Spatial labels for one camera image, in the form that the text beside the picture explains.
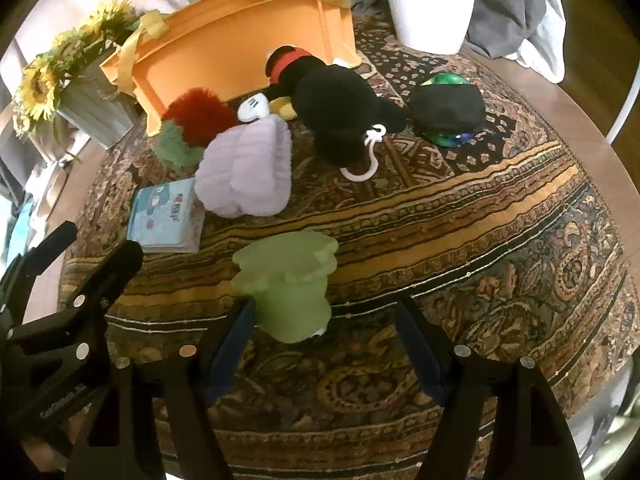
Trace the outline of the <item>light blue soft book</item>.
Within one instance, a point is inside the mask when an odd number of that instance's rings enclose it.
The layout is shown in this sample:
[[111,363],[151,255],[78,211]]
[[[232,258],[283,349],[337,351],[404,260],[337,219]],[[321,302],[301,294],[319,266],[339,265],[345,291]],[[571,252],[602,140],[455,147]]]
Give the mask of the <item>light blue soft book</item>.
[[187,178],[139,190],[132,202],[126,239],[150,254],[198,252],[205,209],[194,185],[195,179]]

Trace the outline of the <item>light green soft hat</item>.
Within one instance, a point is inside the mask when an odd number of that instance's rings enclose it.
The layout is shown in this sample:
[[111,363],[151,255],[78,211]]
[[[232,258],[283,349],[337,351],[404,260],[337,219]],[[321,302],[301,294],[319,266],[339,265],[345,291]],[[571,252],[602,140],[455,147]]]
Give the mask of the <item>light green soft hat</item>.
[[332,316],[326,290],[337,249],[335,238],[308,230],[256,240],[233,255],[232,288],[253,298],[257,326],[277,341],[320,336]]

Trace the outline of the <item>lavender plush towel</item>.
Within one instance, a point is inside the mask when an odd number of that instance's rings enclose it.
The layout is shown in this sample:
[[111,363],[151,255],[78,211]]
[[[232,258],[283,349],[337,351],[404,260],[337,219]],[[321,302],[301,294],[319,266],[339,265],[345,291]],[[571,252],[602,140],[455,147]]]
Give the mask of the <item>lavender plush towel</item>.
[[218,134],[194,176],[205,209],[224,218],[271,217],[291,197],[292,136],[277,115]]

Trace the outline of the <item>red fluffy strawberry plush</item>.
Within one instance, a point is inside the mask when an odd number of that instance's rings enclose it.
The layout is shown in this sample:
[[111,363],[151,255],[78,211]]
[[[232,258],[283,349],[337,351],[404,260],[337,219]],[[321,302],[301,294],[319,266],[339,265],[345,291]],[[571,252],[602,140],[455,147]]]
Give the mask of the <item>red fluffy strawberry plush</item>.
[[193,88],[168,106],[151,148],[166,169],[183,174],[198,166],[219,133],[237,125],[235,112],[214,92]]

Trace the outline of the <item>black mouse plush toy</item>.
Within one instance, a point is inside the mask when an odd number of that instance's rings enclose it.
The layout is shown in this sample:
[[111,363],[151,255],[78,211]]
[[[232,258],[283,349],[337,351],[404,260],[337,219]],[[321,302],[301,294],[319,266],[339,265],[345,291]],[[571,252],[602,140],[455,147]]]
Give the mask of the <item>black mouse plush toy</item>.
[[265,74],[269,86],[239,106],[239,121],[264,118],[270,102],[288,98],[297,118],[314,135],[318,155],[335,167],[363,159],[366,134],[374,126],[400,133],[407,125],[405,111],[377,96],[356,72],[326,64],[302,48],[277,48],[267,60]]

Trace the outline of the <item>blue cloth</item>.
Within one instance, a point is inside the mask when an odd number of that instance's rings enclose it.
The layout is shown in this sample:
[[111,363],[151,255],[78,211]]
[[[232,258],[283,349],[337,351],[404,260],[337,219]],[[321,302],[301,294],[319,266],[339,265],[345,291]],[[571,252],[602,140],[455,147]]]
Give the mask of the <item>blue cloth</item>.
[[29,197],[13,223],[8,247],[6,248],[6,263],[11,263],[17,256],[26,254],[30,238],[32,237],[32,226],[30,222],[32,221],[34,208],[34,199]]

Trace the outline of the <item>patterned oriental rug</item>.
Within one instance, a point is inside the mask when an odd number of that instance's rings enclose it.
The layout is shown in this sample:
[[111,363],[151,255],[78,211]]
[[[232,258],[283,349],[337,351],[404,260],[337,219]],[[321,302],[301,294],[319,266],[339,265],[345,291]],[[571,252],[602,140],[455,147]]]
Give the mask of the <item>patterned oriental rug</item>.
[[292,194],[272,218],[208,216],[191,255],[148,255],[108,311],[113,358],[158,361],[194,344],[233,304],[233,255],[260,238],[336,239],[326,332],[282,344],[255,330],[209,418],[240,479],[411,479],[438,406],[420,390],[390,304],[402,294],[481,356],[531,356],[567,415],[639,344],[639,297],[608,207],[536,110],[468,52],[404,47],[390,24],[355,24],[360,74],[405,102],[440,72],[484,96],[486,127],[461,148],[412,129],[376,148],[380,168],[347,181],[293,124]]

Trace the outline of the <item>grey ribbed vase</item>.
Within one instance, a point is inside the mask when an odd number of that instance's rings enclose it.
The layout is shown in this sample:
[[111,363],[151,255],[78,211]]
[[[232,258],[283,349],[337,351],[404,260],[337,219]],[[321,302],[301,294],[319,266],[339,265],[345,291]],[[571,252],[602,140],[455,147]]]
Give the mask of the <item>grey ribbed vase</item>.
[[62,91],[58,114],[104,148],[111,148],[136,125],[134,100],[120,94],[101,70],[112,53],[107,50],[89,64]]

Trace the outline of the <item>sunflower bouquet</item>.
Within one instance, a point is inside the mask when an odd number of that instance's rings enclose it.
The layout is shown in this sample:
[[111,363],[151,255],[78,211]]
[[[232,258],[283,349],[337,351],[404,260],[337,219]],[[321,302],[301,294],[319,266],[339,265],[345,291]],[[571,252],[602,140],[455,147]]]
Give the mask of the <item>sunflower bouquet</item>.
[[134,32],[138,14],[129,0],[98,5],[79,26],[60,32],[46,52],[22,68],[12,98],[13,127],[20,138],[52,124],[72,102],[73,88],[90,80],[89,67],[109,56]]

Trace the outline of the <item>black green plush ball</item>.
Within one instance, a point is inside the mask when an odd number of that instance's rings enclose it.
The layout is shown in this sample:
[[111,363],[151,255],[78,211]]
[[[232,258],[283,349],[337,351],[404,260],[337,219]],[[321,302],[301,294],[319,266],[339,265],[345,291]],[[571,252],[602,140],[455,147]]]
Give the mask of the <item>black green plush ball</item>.
[[441,148],[467,144],[486,126],[482,92],[454,73],[436,73],[413,88],[408,107],[414,131]]

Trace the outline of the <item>white plastic hanger hook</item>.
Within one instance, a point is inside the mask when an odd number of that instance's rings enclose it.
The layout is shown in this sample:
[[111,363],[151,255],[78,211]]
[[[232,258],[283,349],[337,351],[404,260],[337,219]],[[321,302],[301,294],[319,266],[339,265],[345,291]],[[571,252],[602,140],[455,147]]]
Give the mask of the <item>white plastic hanger hook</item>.
[[353,162],[348,167],[342,167],[340,173],[350,182],[361,183],[369,181],[378,171],[378,158],[375,150],[386,136],[386,128],[382,124],[372,125],[363,137],[363,156],[361,162]]

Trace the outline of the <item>white curved pole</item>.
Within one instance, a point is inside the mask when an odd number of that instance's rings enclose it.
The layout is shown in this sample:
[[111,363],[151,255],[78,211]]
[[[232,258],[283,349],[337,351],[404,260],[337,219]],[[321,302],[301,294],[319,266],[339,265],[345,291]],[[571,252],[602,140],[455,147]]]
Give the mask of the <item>white curved pole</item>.
[[631,86],[626,95],[626,99],[623,102],[620,111],[618,112],[613,125],[608,129],[608,133],[605,136],[605,141],[608,144],[612,144],[617,136],[620,134],[620,130],[623,129],[623,126],[626,124],[626,121],[634,108],[634,103],[638,99],[640,91],[640,63],[637,66],[636,72],[634,73],[634,80],[631,83]]

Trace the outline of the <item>orange plastic storage crate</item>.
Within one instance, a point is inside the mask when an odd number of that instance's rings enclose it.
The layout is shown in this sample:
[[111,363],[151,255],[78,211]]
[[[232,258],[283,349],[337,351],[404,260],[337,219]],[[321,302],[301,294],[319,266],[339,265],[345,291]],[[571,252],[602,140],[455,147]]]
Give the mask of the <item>orange plastic storage crate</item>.
[[[168,33],[140,39],[132,71],[149,136],[168,105],[192,88],[228,102],[267,87],[267,58],[286,44],[326,63],[361,63],[350,9],[318,0],[198,0],[163,18]],[[119,49],[101,65],[114,86]]]

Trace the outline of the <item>white plant pot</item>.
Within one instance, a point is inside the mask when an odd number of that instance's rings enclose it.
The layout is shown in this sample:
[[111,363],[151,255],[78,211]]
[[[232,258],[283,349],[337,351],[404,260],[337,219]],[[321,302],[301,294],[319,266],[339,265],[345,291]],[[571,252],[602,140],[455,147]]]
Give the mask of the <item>white plant pot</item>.
[[388,0],[398,40],[405,47],[438,55],[462,48],[475,0]]

